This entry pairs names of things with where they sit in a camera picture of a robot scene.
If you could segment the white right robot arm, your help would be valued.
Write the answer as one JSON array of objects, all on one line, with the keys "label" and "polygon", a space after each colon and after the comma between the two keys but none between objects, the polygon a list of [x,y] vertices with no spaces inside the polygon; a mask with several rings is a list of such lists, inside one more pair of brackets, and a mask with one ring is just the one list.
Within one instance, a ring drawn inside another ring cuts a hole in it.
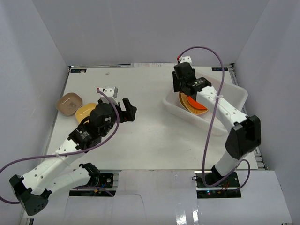
[{"label": "white right robot arm", "polygon": [[205,106],[212,112],[212,119],[218,119],[229,133],[223,156],[211,172],[202,171],[206,187],[222,187],[245,157],[261,144],[261,121],[231,105],[206,78],[196,78],[188,62],[175,65],[172,78],[174,92],[183,93]]}]

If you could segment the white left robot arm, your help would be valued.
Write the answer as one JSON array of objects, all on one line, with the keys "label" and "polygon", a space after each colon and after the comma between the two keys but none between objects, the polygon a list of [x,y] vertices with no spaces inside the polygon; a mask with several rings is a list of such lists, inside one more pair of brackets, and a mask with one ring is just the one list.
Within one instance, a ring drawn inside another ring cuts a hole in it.
[{"label": "white left robot arm", "polygon": [[43,210],[49,197],[59,191],[76,187],[95,187],[100,183],[100,171],[92,163],[80,164],[70,173],[60,175],[74,161],[84,156],[90,148],[102,144],[114,125],[133,122],[137,108],[124,98],[125,110],[120,104],[98,101],[96,108],[85,117],[56,150],[53,157],[45,159],[26,174],[14,175],[9,179],[12,190],[28,216]]}]

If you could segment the red round plate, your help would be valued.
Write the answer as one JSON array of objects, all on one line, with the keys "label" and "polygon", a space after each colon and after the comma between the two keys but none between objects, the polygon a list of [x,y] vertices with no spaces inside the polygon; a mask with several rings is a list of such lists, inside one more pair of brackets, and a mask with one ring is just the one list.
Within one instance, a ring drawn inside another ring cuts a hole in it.
[{"label": "red round plate", "polygon": [[198,109],[198,110],[206,110],[207,109],[202,104],[196,102],[191,96],[187,97],[187,101],[195,109]]}]

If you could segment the brown square plate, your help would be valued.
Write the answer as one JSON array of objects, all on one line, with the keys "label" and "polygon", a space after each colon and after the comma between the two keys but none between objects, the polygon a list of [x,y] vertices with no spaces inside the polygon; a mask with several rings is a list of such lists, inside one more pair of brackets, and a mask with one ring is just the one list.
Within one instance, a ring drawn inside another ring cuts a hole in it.
[{"label": "brown square plate", "polygon": [[76,93],[62,96],[56,103],[56,109],[64,116],[72,116],[83,105],[83,100]]}]

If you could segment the yellow square plate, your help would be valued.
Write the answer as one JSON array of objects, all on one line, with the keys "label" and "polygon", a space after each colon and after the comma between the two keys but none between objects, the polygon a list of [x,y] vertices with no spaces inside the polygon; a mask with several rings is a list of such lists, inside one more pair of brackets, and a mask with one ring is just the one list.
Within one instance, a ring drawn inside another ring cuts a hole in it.
[{"label": "yellow square plate", "polygon": [[90,116],[90,113],[92,110],[96,108],[96,103],[88,103],[82,107],[80,107],[76,112],[75,112],[75,118],[78,123],[81,123],[82,120],[88,116]]}]

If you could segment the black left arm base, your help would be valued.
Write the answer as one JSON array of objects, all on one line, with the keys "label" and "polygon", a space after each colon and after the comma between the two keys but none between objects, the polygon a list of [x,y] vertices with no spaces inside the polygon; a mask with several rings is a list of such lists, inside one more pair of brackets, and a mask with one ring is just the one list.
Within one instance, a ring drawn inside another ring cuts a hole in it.
[{"label": "black left arm base", "polygon": [[69,191],[72,197],[114,197],[116,193],[113,173],[102,173],[97,184],[79,187]]}]

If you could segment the orange woven fan-shaped plate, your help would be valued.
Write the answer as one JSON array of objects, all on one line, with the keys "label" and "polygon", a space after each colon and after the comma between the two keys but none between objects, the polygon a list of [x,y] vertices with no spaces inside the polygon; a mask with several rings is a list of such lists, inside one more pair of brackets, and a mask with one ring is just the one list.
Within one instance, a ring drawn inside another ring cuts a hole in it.
[{"label": "orange woven fan-shaped plate", "polygon": [[187,111],[189,111],[190,113],[194,114],[194,115],[202,115],[202,114],[205,114],[207,113],[209,110],[206,109],[206,110],[198,110],[198,109],[195,109],[193,108],[187,101],[187,95],[185,95],[184,93],[179,93],[179,101],[180,101],[180,104],[181,106],[186,109]]}]

